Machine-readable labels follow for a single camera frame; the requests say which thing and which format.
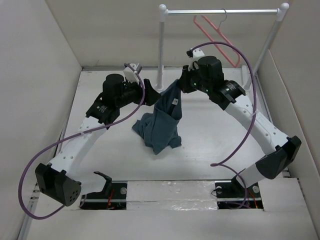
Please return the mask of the blue t shirt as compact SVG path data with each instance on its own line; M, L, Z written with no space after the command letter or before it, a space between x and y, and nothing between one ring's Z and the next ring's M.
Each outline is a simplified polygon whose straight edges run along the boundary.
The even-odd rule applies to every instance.
M143 139L146 147L152 148L155 155L166 147L174 149L182 145L182 138L178 134L178 124L183 116L178 81L172 82L160 94L153 112L143 114L132 126L132 130Z

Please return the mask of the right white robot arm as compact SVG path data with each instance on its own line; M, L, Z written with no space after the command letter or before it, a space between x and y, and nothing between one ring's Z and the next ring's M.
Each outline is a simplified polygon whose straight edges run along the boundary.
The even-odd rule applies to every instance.
M245 90L224 77L221 61L215 56L192 57L182 69L178 87L183 93L201 91L222 110L234 117L256 140L264 157L232 179L231 191L242 197L249 187L263 179L275 179L295 159L301 140L276 128L262 113L254 110Z

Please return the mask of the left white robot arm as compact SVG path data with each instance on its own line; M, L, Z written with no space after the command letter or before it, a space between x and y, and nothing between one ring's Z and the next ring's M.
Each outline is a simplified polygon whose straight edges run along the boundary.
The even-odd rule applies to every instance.
M144 86L129 82L121 74L106 76L102 92L87 110L79 127L79 136L71 138L48 164L40 163L35 169L39 190L62 205L71 206L79 196L95 193L107 198L112 191L112 178L100 171L85 180L78 174L78 167L94 143L120 116L120 109L131 103L152 106L161 97L149 79Z

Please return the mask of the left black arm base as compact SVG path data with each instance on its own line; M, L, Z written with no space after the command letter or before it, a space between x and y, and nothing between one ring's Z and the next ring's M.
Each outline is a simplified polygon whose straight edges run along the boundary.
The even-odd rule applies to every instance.
M110 176L95 171L95 175L103 178L103 188L83 194L79 208L82 210L126 210L127 209L127 181L113 181Z

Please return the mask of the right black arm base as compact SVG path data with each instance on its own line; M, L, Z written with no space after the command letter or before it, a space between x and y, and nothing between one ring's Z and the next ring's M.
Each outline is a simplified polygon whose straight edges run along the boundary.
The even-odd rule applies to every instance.
M249 176L243 170L232 179L216 180L211 195L216 197L219 209L262 209L259 181L264 179L260 173Z

